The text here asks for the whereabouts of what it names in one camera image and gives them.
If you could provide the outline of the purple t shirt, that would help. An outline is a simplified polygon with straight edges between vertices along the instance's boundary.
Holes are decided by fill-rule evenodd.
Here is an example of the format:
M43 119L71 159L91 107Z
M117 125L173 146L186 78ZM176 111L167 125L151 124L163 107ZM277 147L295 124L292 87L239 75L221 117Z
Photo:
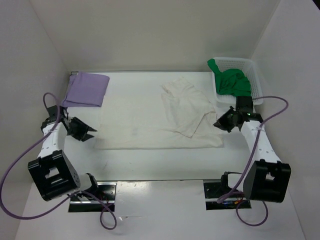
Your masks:
M68 107L101 107L110 77L78 72L69 77L69 85L61 105Z

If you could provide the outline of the white t shirt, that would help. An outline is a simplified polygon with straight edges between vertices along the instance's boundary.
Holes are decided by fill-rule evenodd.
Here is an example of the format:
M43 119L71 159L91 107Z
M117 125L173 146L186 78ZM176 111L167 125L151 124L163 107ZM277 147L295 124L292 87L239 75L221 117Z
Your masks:
M213 126L217 114L205 94L184 78L164 83L159 93L146 86L112 95L101 107L95 149L201 149L223 146Z

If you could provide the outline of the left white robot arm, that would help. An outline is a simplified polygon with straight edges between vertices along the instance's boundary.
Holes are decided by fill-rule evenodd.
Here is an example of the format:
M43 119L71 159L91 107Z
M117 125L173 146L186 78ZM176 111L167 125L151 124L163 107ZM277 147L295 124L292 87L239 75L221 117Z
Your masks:
M63 106L46 110L49 117L40 128L45 140L37 158L27 167L42 199L48 202L81 186L80 177L64 152L65 138L71 136L85 142L94 137L90 132L96 130L77 117L69 117Z

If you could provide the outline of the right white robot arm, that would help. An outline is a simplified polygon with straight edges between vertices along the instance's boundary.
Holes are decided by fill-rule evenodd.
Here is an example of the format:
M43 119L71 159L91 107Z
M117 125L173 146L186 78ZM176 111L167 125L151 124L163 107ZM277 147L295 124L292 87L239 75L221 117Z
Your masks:
M236 97L235 107L230 107L214 123L214 127L231 132L238 128L244 136L250 156L248 162L235 183L226 179L219 184L222 194L218 203L236 194L239 186L246 199L273 203L283 202L291 176L291 167L277 156L265 132L265 123L283 113L283 110L263 119L254 112L254 98L251 96Z

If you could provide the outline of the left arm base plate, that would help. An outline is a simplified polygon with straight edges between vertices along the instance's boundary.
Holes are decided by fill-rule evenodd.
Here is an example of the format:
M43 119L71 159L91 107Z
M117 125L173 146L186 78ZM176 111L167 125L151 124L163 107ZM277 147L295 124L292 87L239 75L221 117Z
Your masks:
M109 209L115 211L115 199L116 199L116 182L97 182L97 191L89 190L105 205L109 205ZM103 206L91 196L76 195L70 199L68 212L69 213L94 213L101 212Z

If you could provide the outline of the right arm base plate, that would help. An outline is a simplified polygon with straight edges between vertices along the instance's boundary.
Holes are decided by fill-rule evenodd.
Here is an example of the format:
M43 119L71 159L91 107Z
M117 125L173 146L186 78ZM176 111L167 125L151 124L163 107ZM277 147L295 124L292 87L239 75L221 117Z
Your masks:
M204 198L206 210L233 210L236 209L239 203L242 203L246 199L243 198L240 194L234 194L231 197L227 198L222 203L217 203L217 200L220 196L227 194L231 188L225 186L224 183L221 183L220 179L214 180L204 180Z

